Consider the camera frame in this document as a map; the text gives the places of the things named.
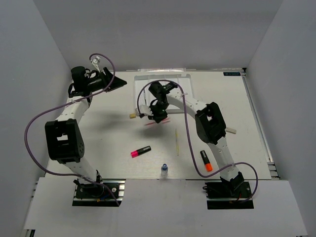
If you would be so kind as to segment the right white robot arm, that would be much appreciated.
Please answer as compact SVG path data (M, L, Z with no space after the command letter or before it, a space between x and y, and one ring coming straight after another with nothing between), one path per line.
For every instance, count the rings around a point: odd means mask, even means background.
M211 149L220 171L222 190L229 197L236 196L241 191L244 178L234 165L226 139L226 124L219 106L215 103L201 102L184 93L171 91L179 88L174 82L162 85L155 81L149 86L149 91L155 97L149 109L148 118L160 123L167 118L167 108L170 105L183 109L184 115L190 115L196 123L197 135Z

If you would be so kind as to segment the yellow pen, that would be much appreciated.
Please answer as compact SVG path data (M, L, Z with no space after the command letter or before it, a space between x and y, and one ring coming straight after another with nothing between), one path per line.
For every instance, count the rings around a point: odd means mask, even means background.
M179 137L178 137L178 130L177 130L177 128L175 129L175 142L176 142L176 153L177 153L177 156L179 156L180 148L179 148Z

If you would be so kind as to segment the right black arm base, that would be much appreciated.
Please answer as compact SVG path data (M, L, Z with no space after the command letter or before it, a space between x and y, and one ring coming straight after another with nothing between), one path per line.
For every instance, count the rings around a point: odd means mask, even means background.
M253 209L249 182L244 182L236 191L226 190L221 182L207 182L202 187L206 193L208 210Z

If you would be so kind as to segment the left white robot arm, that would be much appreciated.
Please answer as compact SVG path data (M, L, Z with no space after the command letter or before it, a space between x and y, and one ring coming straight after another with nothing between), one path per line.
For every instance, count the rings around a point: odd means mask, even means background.
M79 129L79 122L90 107L93 92L113 91L127 85L127 82L113 76L105 67L101 72L89 70L84 66L71 69L72 83L68 90L67 105L62 114L54 121L45 124L45 135L48 154L51 160L68 167L79 175L79 183L87 184L87 191L93 197L99 197L104 192L104 184L99 182L98 171L84 158L84 141Z

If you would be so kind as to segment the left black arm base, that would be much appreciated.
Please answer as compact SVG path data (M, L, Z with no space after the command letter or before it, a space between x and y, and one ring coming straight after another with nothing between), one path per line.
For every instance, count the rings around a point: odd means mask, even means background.
M105 180L102 182L111 190L118 203L121 204L125 190L125 180ZM100 186L93 184L79 184L78 180L75 180L76 184L72 206L81 207L118 207L115 199L110 192Z

